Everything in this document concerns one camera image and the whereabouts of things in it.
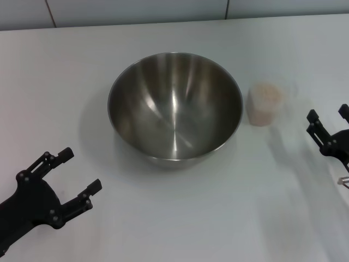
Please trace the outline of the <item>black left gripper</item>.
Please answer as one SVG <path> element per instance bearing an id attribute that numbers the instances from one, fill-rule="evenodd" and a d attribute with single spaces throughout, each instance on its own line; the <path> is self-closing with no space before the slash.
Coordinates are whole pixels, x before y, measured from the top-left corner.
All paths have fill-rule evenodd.
<path id="1" fill-rule="evenodd" d="M 1 203 L 1 247 L 10 247 L 42 224 L 60 229 L 66 222 L 93 208 L 90 197 L 103 188 L 99 179 L 63 205 L 54 190 L 43 180 L 52 169 L 73 157 L 70 147 L 56 156 L 46 151 L 16 176 L 15 193 Z"/>

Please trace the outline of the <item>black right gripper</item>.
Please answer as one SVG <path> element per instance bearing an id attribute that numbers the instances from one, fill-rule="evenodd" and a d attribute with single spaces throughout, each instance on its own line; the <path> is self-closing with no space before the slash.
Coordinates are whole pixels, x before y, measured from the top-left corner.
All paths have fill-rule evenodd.
<path id="1" fill-rule="evenodd" d="M 343 104 L 338 113 L 349 124 L 349 106 Z M 306 131 L 318 145 L 321 154 L 338 159 L 348 171 L 348 130 L 330 135 L 314 109 L 309 111 L 306 119 L 309 121 Z"/>

